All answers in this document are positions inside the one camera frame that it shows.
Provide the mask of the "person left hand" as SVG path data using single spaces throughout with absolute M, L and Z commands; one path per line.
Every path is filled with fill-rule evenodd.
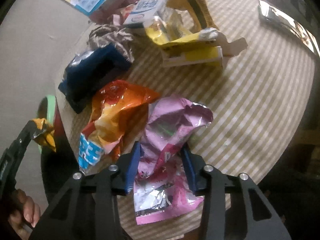
M 28 222 L 35 228 L 41 217 L 40 206 L 21 189 L 17 189 L 12 196 L 19 209 L 10 214 L 8 222 L 20 239 L 29 239 L 30 232 L 23 225 Z

